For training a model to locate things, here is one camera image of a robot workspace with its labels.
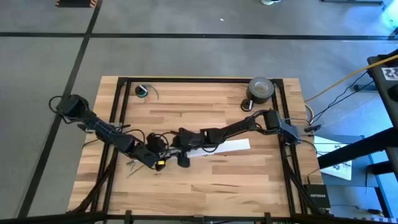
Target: gray floor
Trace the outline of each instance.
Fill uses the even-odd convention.
[[[84,32],[92,9],[59,9],[53,1],[0,1],[0,31]],[[105,0],[94,32],[388,35],[378,6],[285,0]],[[82,39],[0,38],[3,144],[0,218],[14,217],[30,181],[53,115],[47,101],[62,94]],[[388,53],[398,42],[91,39],[73,92],[91,104],[103,75],[297,77],[305,98]],[[310,102],[320,111],[353,79]],[[368,77],[360,83],[369,81]],[[318,121],[329,124],[374,97],[358,93]],[[391,125],[378,97],[322,132],[369,136]],[[30,215],[63,213],[75,178],[84,133],[62,124]]]

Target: yellow cable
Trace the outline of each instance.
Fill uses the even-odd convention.
[[[316,94],[315,96],[313,96],[313,97],[311,97],[311,98],[305,100],[304,102],[308,102],[308,101],[310,101],[310,100],[313,100],[313,99],[315,99],[316,97],[318,97],[318,96],[320,96],[320,95],[326,93],[328,90],[331,90],[333,87],[335,87],[335,86],[339,85],[340,83],[342,83],[343,81],[345,81],[345,80],[347,80],[347,79],[353,77],[354,75],[358,74],[359,72],[362,72],[362,71],[367,70],[367,69],[369,69],[369,68],[373,68],[373,67],[375,67],[375,66],[381,65],[381,64],[383,64],[383,63],[389,62],[389,61],[394,60],[394,59],[397,59],[397,58],[398,58],[398,55],[395,55],[395,56],[389,57],[389,58],[387,58],[387,59],[381,60],[380,62],[376,62],[376,63],[373,63],[373,64],[371,64],[371,65],[368,65],[368,66],[366,66],[366,67],[364,67],[364,68],[361,68],[361,69],[359,69],[359,70],[357,70],[357,71],[355,71],[355,72],[353,72],[353,73],[347,75],[347,76],[344,77],[342,80],[336,82],[336,83],[333,84],[332,86],[329,86],[326,90],[323,90],[323,91],[320,92],[319,94]]]

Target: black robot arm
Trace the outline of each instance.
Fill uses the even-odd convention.
[[[187,152],[199,148],[204,150],[214,148],[213,152],[226,139],[246,131],[257,131],[264,135],[279,133],[288,138],[289,142],[301,141],[297,127],[283,122],[279,113],[273,110],[260,110],[229,126],[201,129],[199,133],[179,128],[178,132],[170,132],[175,136],[171,148],[169,148],[161,138],[161,134],[150,133],[146,137],[147,144],[144,144],[132,134],[117,131],[113,125],[99,119],[89,109],[88,102],[81,96],[70,95],[61,100],[56,110],[52,109],[51,104],[50,108],[64,120],[68,119],[69,121],[65,120],[66,123],[82,122],[84,125],[78,125],[82,130],[85,131],[86,128],[95,130],[96,136],[101,141],[114,144],[121,153],[129,158],[137,159],[151,168],[155,166],[156,170],[163,169],[165,161],[172,156],[177,156],[180,166],[189,167],[190,160],[187,157]],[[263,116],[266,129],[256,123],[256,118],[259,116]]]

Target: wooden table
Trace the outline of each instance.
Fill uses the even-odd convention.
[[[118,77],[103,77],[99,85],[94,112],[105,121],[109,119],[117,80]],[[151,89],[148,97],[138,98],[134,93],[138,83],[133,83],[124,124],[131,124],[131,129],[141,129],[146,135],[179,127],[192,131],[221,128],[252,114],[241,111],[239,106],[247,84],[145,83],[156,88],[159,99]],[[299,80],[285,78],[284,84],[290,117],[306,118]],[[277,98],[279,108],[282,108],[279,94]],[[270,108],[271,99],[263,105],[255,105],[252,112]],[[142,138],[138,132],[133,134]],[[273,217],[289,217],[277,136],[244,133],[232,139],[244,138],[249,139],[251,149],[192,158],[188,169],[179,167],[176,160],[169,160],[160,172],[143,167],[128,178],[131,171],[126,163],[129,159],[120,154],[109,213],[124,214],[126,210],[132,210],[135,215],[257,217],[270,212]],[[95,136],[89,134],[86,142],[93,139]],[[313,142],[310,137],[304,139]],[[102,150],[100,141],[83,148],[69,209],[75,208],[94,186]],[[318,169],[315,150],[303,142],[297,146],[297,156],[302,180],[306,182],[307,175]],[[310,179],[313,184],[321,184],[319,170],[311,174]],[[300,212],[295,187],[293,192],[296,211]],[[101,194],[99,209],[102,208],[104,190]]]

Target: duct tape roll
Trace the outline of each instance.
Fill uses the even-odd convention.
[[[139,98],[143,98],[148,95],[148,89],[144,85],[138,85],[134,91]]]
[[[249,82],[249,86],[246,90],[246,96],[253,103],[262,104],[265,103],[275,92],[274,84],[264,77],[253,78]]]

